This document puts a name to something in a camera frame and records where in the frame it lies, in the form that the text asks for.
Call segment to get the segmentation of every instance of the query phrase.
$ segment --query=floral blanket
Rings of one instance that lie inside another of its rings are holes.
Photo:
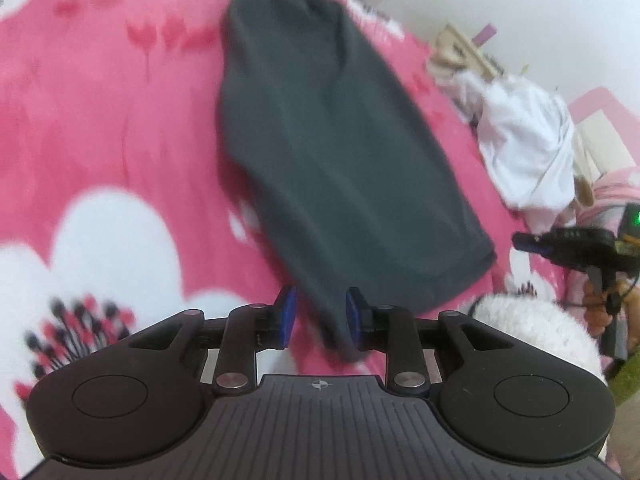
[[[287,282],[219,143],[228,1],[0,0],[0,473],[10,480],[40,459],[22,404],[44,374],[185,308],[224,317],[270,302]],[[561,272],[512,249],[523,223],[424,73],[427,46],[341,1],[420,107],[495,243],[492,271],[442,308],[505,288],[561,297]],[[378,354],[333,362],[302,316],[289,350],[258,358],[261,372],[384,368]]]

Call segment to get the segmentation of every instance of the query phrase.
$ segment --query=dark gray cloth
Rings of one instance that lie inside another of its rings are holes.
[[[264,230],[325,327],[345,293],[420,314],[494,248],[389,67],[332,0],[232,0],[220,111]]]

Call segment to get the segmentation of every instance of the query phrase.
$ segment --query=bed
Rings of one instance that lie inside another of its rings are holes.
[[[185,308],[223,317],[270,302],[287,283],[219,142],[228,1],[0,6],[0,473],[9,480],[39,459],[21,399],[54,367],[25,333],[55,343],[68,322],[80,342],[87,330],[73,313],[82,306],[108,344]],[[561,297],[562,272],[512,248],[524,224],[500,202],[471,132],[425,74],[427,46],[359,1],[340,1],[419,106],[495,244],[492,270],[439,310],[527,287]],[[356,365],[332,360],[304,316],[287,351],[258,356],[261,374],[383,369],[376,354]]]

